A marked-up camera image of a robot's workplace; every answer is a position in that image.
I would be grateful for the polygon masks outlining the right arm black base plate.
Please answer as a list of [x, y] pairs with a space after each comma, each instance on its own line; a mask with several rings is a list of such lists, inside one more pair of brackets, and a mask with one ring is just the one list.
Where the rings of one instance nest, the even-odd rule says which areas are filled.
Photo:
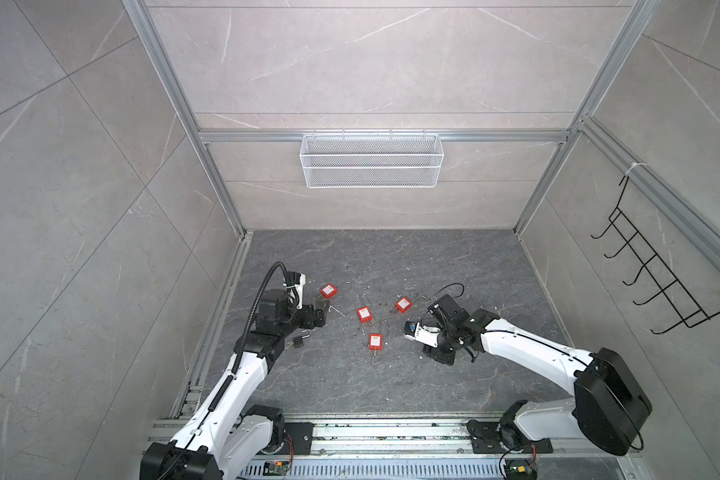
[[466, 428], [475, 454], [499, 454], [510, 451], [527, 454], [553, 452], [549, 439], [532, 441], [512, 424], [471, 419], [466, 423]]

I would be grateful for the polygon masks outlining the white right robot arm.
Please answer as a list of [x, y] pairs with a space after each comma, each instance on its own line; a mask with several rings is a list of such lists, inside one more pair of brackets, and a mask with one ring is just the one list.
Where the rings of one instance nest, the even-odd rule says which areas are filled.
[[435, 300], [427, 312], [427, 319], [407, 322], [403, 332], [435, 362], [451, 366], [460, 351], [472, 358], [490, 354], [546, 378], [568, 395], [545, 402], [518, 400], [494, 424], [470, 421], [476, 445], [529, 451], [539, 442], [560, 438], [586, 439], [615, 456], [643, 449], [641, 428], [653, 407], [617, 352], [589, 352], [553, 342], [495, 312], [469, 313], [449, 295]]

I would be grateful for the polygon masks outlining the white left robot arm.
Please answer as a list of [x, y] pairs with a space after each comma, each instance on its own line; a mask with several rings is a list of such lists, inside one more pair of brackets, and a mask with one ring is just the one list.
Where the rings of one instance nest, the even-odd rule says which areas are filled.
[[305, 285], [306, 276], [281, 261], [269, 268], [224, 374], [169, 442], [147, 448], [141, 479], [236, 479], [253, 457], [291, 446], [281, 409], [246, 404], [287, 338], [326, 323], [325, 307], [304, 302]]

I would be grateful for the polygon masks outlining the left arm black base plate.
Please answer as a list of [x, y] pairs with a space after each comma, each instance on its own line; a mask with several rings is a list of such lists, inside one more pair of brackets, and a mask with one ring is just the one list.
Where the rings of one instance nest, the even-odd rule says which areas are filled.
[[293, 451], [297, 456], [309, 456], [312, 450], [314, 427], [311, 422], [286, 422], [284, 440], [278, 453], [286, 455]]

